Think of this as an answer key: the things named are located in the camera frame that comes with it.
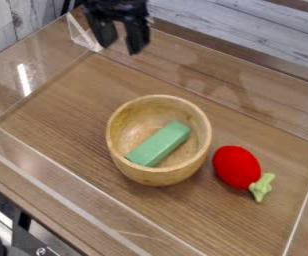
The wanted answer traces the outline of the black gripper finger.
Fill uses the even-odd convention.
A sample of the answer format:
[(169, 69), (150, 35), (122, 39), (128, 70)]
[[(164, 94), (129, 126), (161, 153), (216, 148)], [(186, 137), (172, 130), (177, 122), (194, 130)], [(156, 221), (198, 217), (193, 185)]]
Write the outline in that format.
[(118, 39), (114, 21), (94, 14), (87, 15), (87, 20), (100, 45), (108, 48)]
[(124, 24), (129, 54), (136, 55), (150, 43), (150, 27), (148, 21), (138, 17), (129, 17)]

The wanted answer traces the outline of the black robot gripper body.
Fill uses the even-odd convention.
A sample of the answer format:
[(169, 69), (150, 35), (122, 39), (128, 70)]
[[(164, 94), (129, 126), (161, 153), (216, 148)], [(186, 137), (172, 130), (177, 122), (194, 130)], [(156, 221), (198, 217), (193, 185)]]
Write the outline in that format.
[(83, 0), (87, 17), (94, 22), (148, 22), (148, 0)]

